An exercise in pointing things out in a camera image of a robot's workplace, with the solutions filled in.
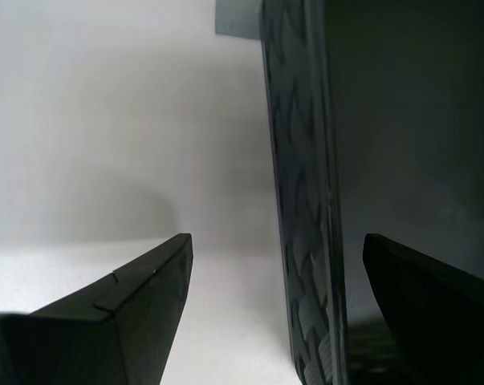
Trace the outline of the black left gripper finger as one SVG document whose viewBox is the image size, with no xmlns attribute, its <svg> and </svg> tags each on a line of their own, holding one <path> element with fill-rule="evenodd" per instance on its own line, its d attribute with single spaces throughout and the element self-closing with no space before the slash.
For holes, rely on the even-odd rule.
<svg viewBox="0 0 484 385">
<path fill-rule="evenodd" d="M 0 384 L 158 384 L 185 308 L 180 233 L 29 314 L 0 313 Z"/>
<path fill-rule="evenodd" d="M 484 384 L 484 280 L 376 233 L 363 262 L 413 382 Z"/>
</svg>

